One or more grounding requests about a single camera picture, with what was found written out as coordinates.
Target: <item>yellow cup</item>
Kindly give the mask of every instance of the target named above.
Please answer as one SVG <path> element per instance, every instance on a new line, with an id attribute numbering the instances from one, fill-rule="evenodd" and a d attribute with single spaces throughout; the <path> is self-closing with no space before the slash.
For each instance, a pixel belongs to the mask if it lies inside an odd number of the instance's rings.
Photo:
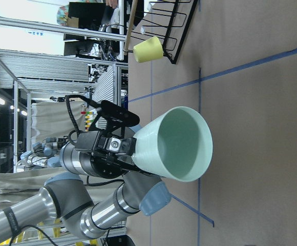
<path id="1" fill-rule="evenodd" d="M 139 63 L 157 60 L 163 57 L 162 45 L 156 36 L 135 45 L 133 50 L 135 60 Z"/>

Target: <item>robotic arm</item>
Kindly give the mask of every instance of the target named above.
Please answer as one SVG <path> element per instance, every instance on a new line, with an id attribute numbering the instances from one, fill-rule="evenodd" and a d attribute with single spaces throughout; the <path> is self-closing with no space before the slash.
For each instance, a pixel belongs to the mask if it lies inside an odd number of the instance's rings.
<path id="1" fill-rule="evenodd" d="M 137 115 L 109 101 L 84 100 L 97 109 L 98 117 L 107 120 L 107 127 L 96 128 L 97 118 L 90 132 L 75 127 L 77 142 L 70 140 L 60 152 L 60 164 L 68 172 L 47 180 L 39 194 L 0 212 L 0 242 L 47 218 L 61 218 L 68 231 L 79 238 L 98 238 L 128 216 L 139 211 L 149 216 L 166 206 L 171 195 L 161 176 L 193 181 L 209 166 L 212 138 L 196 111 L 171 109 L 125 138 L 125 128 L 139 123 Z M 94 204 L 79 174 L 122 175 L 124 183 L 105 201 Z"/>

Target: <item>bolt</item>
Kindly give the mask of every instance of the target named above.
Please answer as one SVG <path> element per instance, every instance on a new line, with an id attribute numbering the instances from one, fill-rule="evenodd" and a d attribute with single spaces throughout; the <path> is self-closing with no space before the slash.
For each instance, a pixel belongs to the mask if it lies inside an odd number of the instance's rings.
<path id="1" fill-rule="evenodd" d="M 117 148 L 117 147 L 119 146 L 119 144 L 118 144 L 117 141 L 113 141 L 113 142 L 111 143 L 111 146 L 112 146 L 113 148 Z"/>

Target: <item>human hand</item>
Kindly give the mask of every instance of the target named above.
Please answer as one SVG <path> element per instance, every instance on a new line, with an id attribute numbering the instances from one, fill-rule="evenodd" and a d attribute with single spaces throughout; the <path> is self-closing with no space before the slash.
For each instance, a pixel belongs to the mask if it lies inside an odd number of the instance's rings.
<path id="1" fill-rule="evenodd" d="M 118 7 L 118 0 L 105 0 L 105 3 L 107 6 L 110 6 L 114 9 Z"/>

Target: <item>floor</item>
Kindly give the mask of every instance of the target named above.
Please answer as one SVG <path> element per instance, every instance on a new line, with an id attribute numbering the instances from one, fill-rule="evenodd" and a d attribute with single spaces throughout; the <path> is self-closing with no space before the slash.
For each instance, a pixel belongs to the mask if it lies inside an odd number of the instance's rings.
<path id="1" fill-rule="evenodd" d="M 297 245 L 297 1 L 200 0 L 176 65 L 129 68 L 143 127 L 188 106 L 214 141 L 199 180 L 165 179 L 170 204 L 128 219 L 135 245 Z"/>

